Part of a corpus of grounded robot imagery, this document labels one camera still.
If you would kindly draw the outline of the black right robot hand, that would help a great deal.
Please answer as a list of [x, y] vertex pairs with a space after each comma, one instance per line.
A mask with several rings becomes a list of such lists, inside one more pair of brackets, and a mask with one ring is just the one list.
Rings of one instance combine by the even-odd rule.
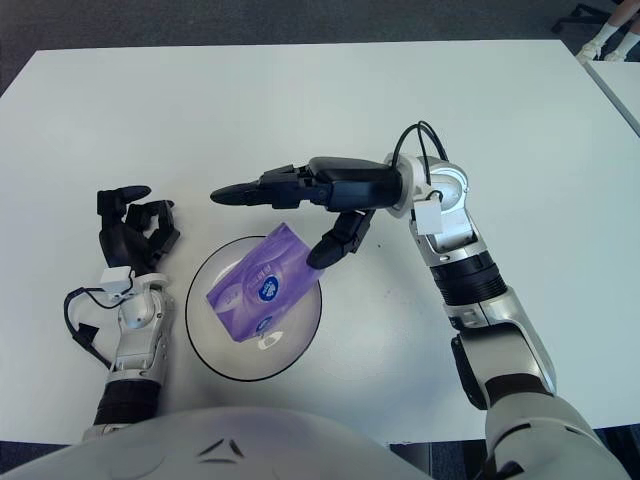
[[308, 201], [336, 213], [334, 226], [306, 259], [309, 267], [323, 270], [357, 252], [375, 212], [395, 205], [402, 187], [401, 174], [395, 166], [361, 159], [314, 157], [301, 167], [279, 167], [255, 181], [217, 189], [210, 199], [221, 205], [269, 205], [274, 209], [296, 209]]

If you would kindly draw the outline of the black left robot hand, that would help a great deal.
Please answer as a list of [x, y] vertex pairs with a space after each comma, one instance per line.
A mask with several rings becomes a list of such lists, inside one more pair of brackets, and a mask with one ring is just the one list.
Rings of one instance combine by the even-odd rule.
[[128, 266], [137, 276], [155, 273], [179, 239], [173, 201], [136, 204], [150, 193], [151, 188], [145, 185], [97, 192], [99, 242], [110, 268]]

